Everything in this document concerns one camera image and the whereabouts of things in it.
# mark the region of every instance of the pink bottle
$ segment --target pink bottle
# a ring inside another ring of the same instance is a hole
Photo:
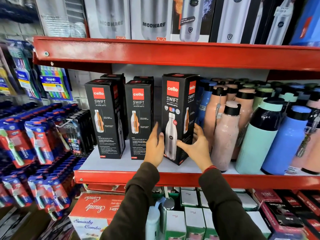
[[[233,101],[237,92],[238,92],[238,85],[237,84],[226,84],[226,86],[228,87],[227,89],[227,96],[226,96],[226,100],[227,101]]]
[[[237,144],[231,159],[236,160],[238,158],[238,154],[240,152],[240,145],[241,141],[245,136],[246,132],[246,126],[249,123],[253,110],[252,110],[252,105],[254,103],[254,94],[255,94],[254,88],[242,88],[240,89],[235,98],[234,101],[238,102],[241,104],[241,109],[240,109],[240,119],[239,119],[239,139],[237,141]]]
[[[214,131],[211,161],[222,173],[228,170],[238,138],[240,107],[241,104],[236,101],[227,101],[220,123]]]
[[[214,141],[214,129],[220,122],[227,101],[227,87],[216,85],[212,89],[210,102],[205,109],[203,133],[209,142],[209,152]]]
[[[305,128],[306,137],[286,171],[289,174],[297,174],[305,166],[305,169],[309,171],[313,171],[313,164],[320,166],[320,160],[315,159],[317,158],[316,152],[320,153],[320,147],[316,148],[320,141],[320,92],[312,92],[306,105],[312,109]]]

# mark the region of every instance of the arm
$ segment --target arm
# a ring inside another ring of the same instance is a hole
[[[194,125],[194,133],[197,141],[193,145],[178,140],[177,146],[188,153],[203,173],[199,178],[199,184],[212,211],[214,227],[220,239],[265,240],[261,230],[245,212],[240,199],[221,172],[216,168],[206,170],[212,166],[208,141],[197,124]]]
[[[163,159],[165,137],[157,137],[158,123],[155,124],[148,141],[144,162],[127,183],[124,200],[112,222],[103,231],[100,240],[144,239],[149,207],[152,203],[152,189],[160,179],[157,167]]]

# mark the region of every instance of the dark brown sleeve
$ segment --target dark brown sleeve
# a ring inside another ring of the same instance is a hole
[[[203,173],[199,184],[212,211],[220,240],[266,240],[218,169]]]
[[[126,185],[124,200],[110,225],[103,231],[101,240],[144,239],[145,226],[152,202],[152,189],[159,181],[157,168],[143,162]]]

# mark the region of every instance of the hand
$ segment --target hand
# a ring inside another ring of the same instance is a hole
[[[157,138],[158,122],[156,122],[149,139],[146,141],[146,155],[144,157],[145,162],[152,163],[155,167],[158,167],[163,159],[163,153],[165,152],[165,136],[161,132],[159,134],[159,142]]]
[[[189,157],[198,165],[202,172],[204,172],[208,167],[212,166],[210,159],[208,141],[203,134],[202,128],[194,124],[194,134],[196,134],[196,142],[192,145],[183,143],[181,140],[177,141],[177,146],[183,149]]]

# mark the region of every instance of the person's right hand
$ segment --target person's right hand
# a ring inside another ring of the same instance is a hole
[[[189,157],[195,161],[200,170],[204,172],[208,167],[213,165],[210,159],[208,141],[203,134],[202,128],[196,123],[194,124],[194,133],[197,138],[197,141],[194,144],[188,145],[181,140],[178,140],[177,146],[183,149]]]

